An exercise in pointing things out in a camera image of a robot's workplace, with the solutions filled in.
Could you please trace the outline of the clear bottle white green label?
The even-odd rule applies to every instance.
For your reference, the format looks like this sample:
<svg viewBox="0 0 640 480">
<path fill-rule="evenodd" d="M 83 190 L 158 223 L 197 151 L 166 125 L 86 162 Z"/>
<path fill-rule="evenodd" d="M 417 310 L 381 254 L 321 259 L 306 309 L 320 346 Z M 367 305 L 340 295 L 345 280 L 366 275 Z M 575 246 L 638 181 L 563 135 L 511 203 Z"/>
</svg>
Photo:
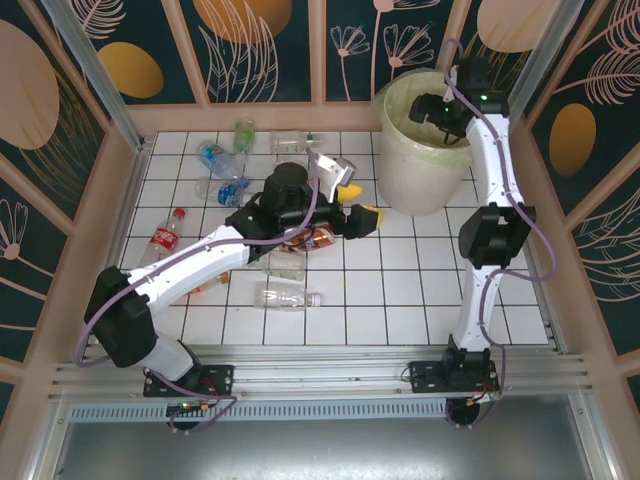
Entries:
<svg viewBox="0 0 640 480">
<path fill-rule="evenodd" d="M 322 144 L 320 137 L 299 130 L 276 130 L 270 133 L 271 152 L 276 155 L 303 154 L 307 148 Z"/>
</svg>

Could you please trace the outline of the brown label bottle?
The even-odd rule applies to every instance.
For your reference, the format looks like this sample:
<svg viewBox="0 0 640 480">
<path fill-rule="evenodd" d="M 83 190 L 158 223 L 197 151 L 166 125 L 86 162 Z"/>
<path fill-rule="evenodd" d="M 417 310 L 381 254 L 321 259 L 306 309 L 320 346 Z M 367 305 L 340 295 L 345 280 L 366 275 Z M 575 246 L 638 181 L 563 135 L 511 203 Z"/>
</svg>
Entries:
<svg viewBox="0 0 640 480">
<path fill-rule="evenodd" d="M 279 249 L 285 252 L 306 253 L 329 247 L 335 243 L 335 236 L 327 223 L 315 225 L 284 242 Z"/>
</svg>

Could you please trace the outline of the blue label bottle white cap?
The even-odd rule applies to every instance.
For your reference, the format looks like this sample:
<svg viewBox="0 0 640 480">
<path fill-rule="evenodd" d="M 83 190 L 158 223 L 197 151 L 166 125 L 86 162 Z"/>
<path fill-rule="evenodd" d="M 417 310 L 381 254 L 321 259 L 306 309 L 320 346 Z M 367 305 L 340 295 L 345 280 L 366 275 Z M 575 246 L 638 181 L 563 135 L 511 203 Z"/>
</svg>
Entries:
<svg viewBox="0 0 640 480">
<path fill-rule="evenodd" d="M 250 181 L 246 178 L 228 182 L 201 178 L 196 182 L 194 191 L 198 199 L 231 208 L 240 207 L 250 200 L 249 185 Z"/>
</svg>

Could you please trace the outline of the clear bottle blue label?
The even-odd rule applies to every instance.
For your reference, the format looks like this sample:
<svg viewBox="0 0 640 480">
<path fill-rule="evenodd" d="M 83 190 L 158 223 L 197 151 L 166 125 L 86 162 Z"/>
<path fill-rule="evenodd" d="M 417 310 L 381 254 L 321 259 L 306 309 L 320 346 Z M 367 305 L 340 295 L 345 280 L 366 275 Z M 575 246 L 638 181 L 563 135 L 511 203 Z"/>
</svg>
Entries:
<svg viewBox="0 0 640 480">
<path fill-rule="evenodd" d="M 215 143 L 202 143 L 198 154 L 201 163 L 218 178 L 238 180 L 243 175 L 243 169 L 236 158 Z"/>
</svg>

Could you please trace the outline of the clear bottle green cap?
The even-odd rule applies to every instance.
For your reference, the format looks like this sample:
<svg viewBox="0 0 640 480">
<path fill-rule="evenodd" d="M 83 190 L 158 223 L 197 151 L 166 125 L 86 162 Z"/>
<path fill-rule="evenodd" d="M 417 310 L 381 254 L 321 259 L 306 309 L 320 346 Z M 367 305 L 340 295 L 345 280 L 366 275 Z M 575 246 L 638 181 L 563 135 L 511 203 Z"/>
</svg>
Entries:
<svg viewBox="0 0 640 480">
<path fill-rule="evenodd" d="M 272 250 L 249 264 L 266 275 L 303 282 L 306 272 L 306 256 L 296 252 Z"/>
</svg>

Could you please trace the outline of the clear unlabelled bottle white cap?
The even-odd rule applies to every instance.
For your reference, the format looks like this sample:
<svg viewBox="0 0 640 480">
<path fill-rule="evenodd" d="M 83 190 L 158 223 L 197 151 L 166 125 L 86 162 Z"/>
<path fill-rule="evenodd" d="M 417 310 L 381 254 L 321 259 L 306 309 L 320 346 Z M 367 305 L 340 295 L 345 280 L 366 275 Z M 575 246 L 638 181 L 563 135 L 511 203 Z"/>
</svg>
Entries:
<svg viewBox="0 0 640 480">
<path fill-rule="evenodd" d="M 322 298 L 319 293 L 311 292 L 299 285 L 260 282 L 255 287 L 253 305 L 255 308 L 271 310 L 299 310 L 320 307 Z"/>
</svg>

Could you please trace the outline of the red label cola bottle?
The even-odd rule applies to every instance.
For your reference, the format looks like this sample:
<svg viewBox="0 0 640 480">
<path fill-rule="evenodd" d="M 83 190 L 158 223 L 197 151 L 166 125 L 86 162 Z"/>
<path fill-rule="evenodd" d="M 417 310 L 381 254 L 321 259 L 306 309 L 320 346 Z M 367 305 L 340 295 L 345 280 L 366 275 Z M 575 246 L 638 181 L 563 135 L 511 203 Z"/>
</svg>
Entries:
<svg viewBox="0 0 640 480">
<path fill-rule="evenodd" d="M 146 267 L 174 253 L 181 239 L 186 212 L 175 208 L 170 217 L 161 223 L 151 236 L 137 267 Z"/>
</svg>

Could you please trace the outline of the pale green plastic bin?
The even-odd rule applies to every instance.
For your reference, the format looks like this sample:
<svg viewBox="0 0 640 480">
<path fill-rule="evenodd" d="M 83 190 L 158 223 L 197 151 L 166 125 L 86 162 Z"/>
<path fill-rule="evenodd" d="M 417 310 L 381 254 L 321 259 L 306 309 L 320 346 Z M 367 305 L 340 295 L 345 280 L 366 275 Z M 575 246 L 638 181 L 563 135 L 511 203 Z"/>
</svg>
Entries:
<svg viewBox="0 0 640 480">
<path fill-rule="evenodd" d="M 435 125 L 409 119 L 413 101 L 421 94 L 444 96 L 447 90 L 440 71 L 419 68 L 405 72 L 381 89 L 372 100 L 380 113 L 380 155 L 412 168 L 444 167 L 464 170 L 472 166 L 469 142 L 445 133 Z"/>
</svg>

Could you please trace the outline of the cream plastic waste bin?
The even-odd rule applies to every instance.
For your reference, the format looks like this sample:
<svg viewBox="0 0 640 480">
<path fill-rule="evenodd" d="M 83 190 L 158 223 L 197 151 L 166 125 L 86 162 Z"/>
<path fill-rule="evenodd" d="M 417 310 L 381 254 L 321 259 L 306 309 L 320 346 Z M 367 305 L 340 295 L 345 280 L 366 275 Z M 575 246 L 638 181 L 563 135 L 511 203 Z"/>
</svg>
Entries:
<svg viewBox="0 0 640 480">
<path fill-rule="evenodd" d="M 464 170 L 412 168 L 380 155 L 376 168 L 379 193 L 388 205 L 403 214 L 425 216 L 445 207 L 470 167 Z"/>
</svg>

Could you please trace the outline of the orange label bottle tan cap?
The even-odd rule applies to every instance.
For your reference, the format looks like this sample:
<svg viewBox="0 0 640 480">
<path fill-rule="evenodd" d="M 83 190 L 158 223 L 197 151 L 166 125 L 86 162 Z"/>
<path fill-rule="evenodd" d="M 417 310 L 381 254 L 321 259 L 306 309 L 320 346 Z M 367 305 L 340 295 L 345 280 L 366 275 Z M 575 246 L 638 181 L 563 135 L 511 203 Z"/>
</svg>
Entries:
<svg viewBox="0 0 640 480">
<path fill-rule="evenodd" d="M 189 294 L 193 295 L 193 294 L 199 294 L 199 293 L 203 293 L 206 292 L 208 290 L 211 290 L 217 286 L 220 285 L 227 285 L 230 282 L 230 273 L 229 272 L 224 272 L 220 275 L 217 275 L 216 277 L 204 282 L 203 284 L 199 285 L 198 287 L 192 289 Z"/>
</svg>

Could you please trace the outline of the grey metal sheet panel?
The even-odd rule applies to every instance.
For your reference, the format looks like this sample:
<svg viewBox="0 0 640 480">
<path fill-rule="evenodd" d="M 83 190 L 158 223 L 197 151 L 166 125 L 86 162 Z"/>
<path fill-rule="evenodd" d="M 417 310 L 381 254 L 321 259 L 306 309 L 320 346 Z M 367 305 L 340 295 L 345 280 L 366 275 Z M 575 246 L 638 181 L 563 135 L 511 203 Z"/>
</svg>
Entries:
<svg viewBox="0 0 640 480">
<path fill-rule="evenodd" d="M 33 480 L 600 480 L 564 418 L 72 424 Z"/>
</svg>

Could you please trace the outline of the aluminium frame post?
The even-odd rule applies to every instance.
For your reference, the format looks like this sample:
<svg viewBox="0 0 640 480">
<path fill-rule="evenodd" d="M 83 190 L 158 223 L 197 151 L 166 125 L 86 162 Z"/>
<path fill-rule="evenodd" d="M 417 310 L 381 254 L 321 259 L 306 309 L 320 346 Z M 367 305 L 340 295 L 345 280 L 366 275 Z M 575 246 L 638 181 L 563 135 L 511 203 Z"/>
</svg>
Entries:
<svg viewBox="0 0 640 480">
<path fill-rule="evenodd" d="M 92 43 L 107 40 L 124 20 L 124 0 L 39 1 L 127 143 L 140 151 L 143 137 Z"/>
<path fill-rule="evenodd" d="M 507 44 L 524 47 L 527 59 L 508 91 L 507 135 L 524 114 L 536 88 L 575 24 L 585 0 L 506 0 Z"/>
</svg>

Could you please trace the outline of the aluminium side rail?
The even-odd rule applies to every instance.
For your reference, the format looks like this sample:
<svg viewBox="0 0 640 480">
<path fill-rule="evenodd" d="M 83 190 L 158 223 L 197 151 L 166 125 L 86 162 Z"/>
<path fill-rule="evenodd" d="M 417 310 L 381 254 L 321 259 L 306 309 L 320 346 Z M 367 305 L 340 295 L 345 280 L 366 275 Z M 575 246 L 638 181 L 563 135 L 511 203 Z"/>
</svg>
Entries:
<svg viewBox="0 0 640 480">
<path fill-rule="evenodd" d="M 121 194 L 121 199 L 115 211 L 111 233 L 105 247 L 99 272 L 102 272 L 104 269 L 108 269 L 113 265 L 119 265 L 120 255 L 124 251 L 124 244 L 134 216 L 138 195 L 141 192 L 146 170 L 149 165 L 151 150 L 152 148 L 149 144 L 144 141 L 143 144 L 134 151 L 129 173 Z M 101 319 L 102 315 L 103 313 L 101 309 L 98 308 L 95 314 L 89 317 L 89 323 L 83 326 L 83 329 L 79 334 L 79 338 L 73 352 L 72 361 L 80 368 L 88 368 L 103 362 L 102 358 L 89 362 L 85 361 L 85 351 L 89 337 L 92 335 L 92 330 L 96 323 Z"/>
<path fill-rule="evenodd" d="M 537 225 L 561 260 L 561 235 L 557 199 L 544 168 L 541 154 L 528 141 L 512 142 L 512 155 L 520 190 L 537 210 Z M 499 296 L 509 342 L 514 346 L 555 346 L 557 309 L 552 298 L 553 282 L 532 282 L 529 276 L 543 276 L 551 270 L 551 255 L 540 237 L 533 233 L 525 243 L 520 261 L 521 276 L 503 278 Z"/>
</svg>

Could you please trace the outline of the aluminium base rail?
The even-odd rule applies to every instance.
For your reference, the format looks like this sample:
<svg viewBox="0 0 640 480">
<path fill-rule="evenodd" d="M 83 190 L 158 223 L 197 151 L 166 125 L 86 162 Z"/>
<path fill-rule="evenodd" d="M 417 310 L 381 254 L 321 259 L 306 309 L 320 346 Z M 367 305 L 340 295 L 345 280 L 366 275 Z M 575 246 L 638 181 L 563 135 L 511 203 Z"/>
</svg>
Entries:
<svg viewBox="0 0 640 480">
<path fill-rule="evenodd" d="M 405 367 L 411 361 L 437 361 L 442 346 L 196 346 L 205 364 L 234 368 L 232 392 L 241 400 L 317 400 L 407 397 Z M 579 355 L 550 347 L 515 346 L 502 357 L 491 354 L 507 396 L 573 394 L 594 383 Z M 98 402 L 139 401 L 141 368 L 120 369 L 105 362 L 90 368 L 56 365 L 48 398 Z"/>
</svg>

